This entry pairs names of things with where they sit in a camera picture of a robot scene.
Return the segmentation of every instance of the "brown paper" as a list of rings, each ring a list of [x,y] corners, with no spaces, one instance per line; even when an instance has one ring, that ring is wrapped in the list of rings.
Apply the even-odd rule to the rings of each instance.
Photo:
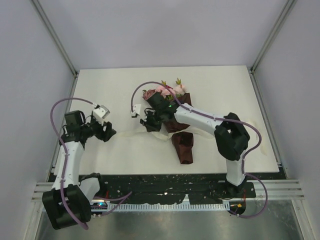
[[[183,104],[191,104],[190,93],[185,93],[178,97],[178,100]],[[176,119],[167,121],[164,126],[168,133],[175,133],[185,130],[189,127],[188,124],[178,123]],[[192,147],[194,146],[194,135],[190,132],[178,132],[173,134],[171,138],[172,144],[175,147],[176,153],[181,164],[192,164],[194,162],[192,155]]]

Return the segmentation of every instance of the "wall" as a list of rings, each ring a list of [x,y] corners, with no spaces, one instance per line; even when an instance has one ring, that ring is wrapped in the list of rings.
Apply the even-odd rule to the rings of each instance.
[[[252,66],[286,0],[40,0],[79,69]]]
[[[297,1],[256,73],[284,163],[320,228],[320,1]]]
[[[0,23],[0,232],[21,240],[57,141],[50,108],[67,96],[73,76],[29,1],[2,1]],[[55,111],[57,123],[64,109]]]

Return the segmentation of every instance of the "white table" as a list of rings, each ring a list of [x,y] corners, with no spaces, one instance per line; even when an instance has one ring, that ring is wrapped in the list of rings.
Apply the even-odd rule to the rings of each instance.
[[[242,121],[260,130],[262,144],[247,156],[247,172],[279,171],[246,66],[81,70],[74,97],[105,105],[111,112],[108,120],[112,127],[118,133],[128,132],[143,128],[137,118],[130,116],[130,99],[136,87],[144,82],[161,80],[174,85],[177,78],[186,85],[194,107],[220,115],[236,113]],[[134,104],[141,103],[147,107],[148,104],[142,99],[142,90],[155,87],[147,85],[140,89]],[[73,110],[81,110],[88,116],[92,108],[87,103],[74,100],[71,105]],[[249,147],[252,147],[257,142],[257,136],[251,129],[247,128],[247,131],[251,136]],[[115,135],[108,142],[92,137],[85,145],[80,174],[226,173],[226,161],[219,154],[214,138],[194,134],[192,152],[193,163],[182,165],[171,141],[160,140],[151,133],[137,133],[131,137]]]

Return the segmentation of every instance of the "gray floor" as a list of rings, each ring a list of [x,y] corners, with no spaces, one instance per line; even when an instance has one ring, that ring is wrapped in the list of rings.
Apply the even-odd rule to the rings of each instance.
[[[248,202],[246,215],[263,202]],[[225,211],[113,213],[79,226],[54,230],[44,212],[36,240],[301,240],[291,201],[270,201],[253,219]]]

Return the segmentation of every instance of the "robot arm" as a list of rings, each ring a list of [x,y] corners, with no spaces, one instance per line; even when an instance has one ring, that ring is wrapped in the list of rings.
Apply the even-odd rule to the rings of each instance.
[[[187,103],[179,106],[175,101],[165,100],[158,92],[146,101],[153,110],[147,110],[146,117],[142,118],[140,123],[148,132],[160,131],[163,122],[175,118],[178,123],[188,124],[214,135],[218,151],[226,159],[227,189],[231,194],[241,192],[246,182],[242,171],[242,155],[248,148],[250,136],[241,124],[215,120],[215,118],[240,120],[236,114],[231,112],[223,117],[196,109]],[[141,106],[135,105],[132,117],[140,115],[140,111]]]
[[[44,192],[42,196],[44,208],[53,228],[56,230],[77,224],[62,204],[60,189],[63,171],[65,171],[63,192],[67,205],[82,223],[91,219],[90,202],[94,196],[106,192],[105,184],[99,173],[85,176],[79,184],[79,170],[85,144],[89,138],[95,136],[99,140],[107,142],[116,134],[116,131],[112,129],[112,124],[106,122],[108,114],[109,110],[106,107],[97,106],[91,113],[90,122],[87,123],[81,111],[72,111],[64,115],[66,131],[61,138],[68,152],[67,164],[64,169],[66,153],[61,145],[58,174],[51,191]]]

